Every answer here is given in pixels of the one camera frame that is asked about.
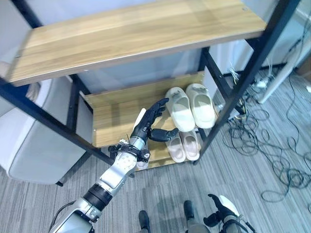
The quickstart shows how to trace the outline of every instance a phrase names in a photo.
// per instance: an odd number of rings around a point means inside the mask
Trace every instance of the wooden shelf board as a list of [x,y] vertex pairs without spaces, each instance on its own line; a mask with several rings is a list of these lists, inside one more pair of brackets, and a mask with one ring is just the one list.
[[[117,144],[121,138],[130,136],[134,122],[142,108],[148,109],[164,98],[174,86],[185,89],[191,83],[201,83],[203,73],[169,78],[156,83],[103,92],[86,96],[93,108],[93,144],[96,147]],[[168,111],[163,112],[153,124],[153,128],[171,130],[175,125]]]
[[15,85],[258,37],[266,24],[239,0],[161,0],[33,29],[6,80]]

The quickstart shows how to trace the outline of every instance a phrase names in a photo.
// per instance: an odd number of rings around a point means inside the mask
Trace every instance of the robotic arm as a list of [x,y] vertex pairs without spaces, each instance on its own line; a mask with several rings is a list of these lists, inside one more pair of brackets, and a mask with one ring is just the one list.
[[91,222],[96,222],[103,209],[124,185],[127,177],[135,171],[136,163],[148,162],[150,153],[143,150],[147,139],[153,141],[170,141],[178,129],[166,131],[151,129],[155,119],[162,115],[163,105],[169,99],[165,98],[149,108],[140,122],[134,128],[129,142],[121,140],[114,164],[96,181],[96,183],[81,198],[59,218],[49,233],[93,233]]

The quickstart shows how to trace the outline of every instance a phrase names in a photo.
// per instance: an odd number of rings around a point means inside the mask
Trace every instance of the white wall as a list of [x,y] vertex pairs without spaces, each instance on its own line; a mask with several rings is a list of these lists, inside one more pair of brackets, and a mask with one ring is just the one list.
[[[272,15],[278,2],[277,0],[242,1],[265,22],[269,21],[270,16]],[[310,10],[311,1],[302,0],[295,14],[286,25],[274,48],[268,55],[267,60],[270,64],[280,64],[282,62],[284,55],[287,53],[290,46],[302,35],[304,22]],[[222,73],[228,73],[231,67],[235,70],[243,70],[252,54],[252,51],[253,50],[245,40],[223,43],[210,48],[210,53]],[[267,60],[262,64],[262,66],[268,65]]]
[[11,63],[29,25],[9,0],[0,0],[0,61]]
[[[150,1],[153,0],[27,0],[43,24]],[[311,1],[302,1],[304,5],[301,9],[303,12],[309,12]],[[257,15],[268,21],[278,1],[243,0],[243,2]],[[303,29],[301,21],[297,16],[291,19],[273,49],[276,52],[269,55],[271,63],[280,63],[290,45],[301,35]],[[8,58],[14,54],[14,47],[21,43],[28,29],[29,27],[21,19],[19,13],[14,11],[9,0],[0,0],[0,60],[9,61]],[[210,52],[220,70],[227,73],[230,63],[236,70],[243,69],[252,51],[242,40],[212,46]],[[199,50],[191,50],[116,67],[90,70],[79,75],[92,92],[100,92],[194,72],[198,67],[199,56]]]

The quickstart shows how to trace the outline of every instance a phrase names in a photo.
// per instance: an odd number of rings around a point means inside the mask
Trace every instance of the white slipper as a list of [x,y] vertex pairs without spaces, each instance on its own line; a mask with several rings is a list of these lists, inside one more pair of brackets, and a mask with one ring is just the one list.
[[176,135],[171,141],[165,142],[167,149],[176,163],[182,163],[186,159],[186,153],[179,134]]
[[186,93],[190,99],[190,107],[195,124],[202,129],[213,127],[216,115],[206,87],[193,83],[187,87]]
[[189,99],[180,87],[173,87],[165,95],[170,98],[166,108],[171,114],[175,126],[181,132],[188,132],[194,129],[194,118],[190,109]]
[[198,160],[200,157],[198,138],[194,130],[180,133],[180,139],[184,146],[186,158],[190,161]]

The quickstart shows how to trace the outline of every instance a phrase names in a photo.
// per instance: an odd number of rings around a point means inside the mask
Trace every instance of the black shelf post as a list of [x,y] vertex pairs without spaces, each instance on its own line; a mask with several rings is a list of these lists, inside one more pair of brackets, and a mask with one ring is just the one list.
[[254,80],[255,75],[273,48],[287,22],[295,12],[299,2],[300,0],[280,0],[262,36],[257,40],[248,40],[248,43],[253,47],[254,52],[248,61],[245,70],[242,72],[237,85],[234,86],[230,96],[226,100],[224,109],[220,112],[214,127],[209,132],[206,140],[204,140],[200,150],[200,158],[193,164],[199,162],[220,128],[227,122],[230,113],[235,108],[237,102],[243,96],[250,83]]

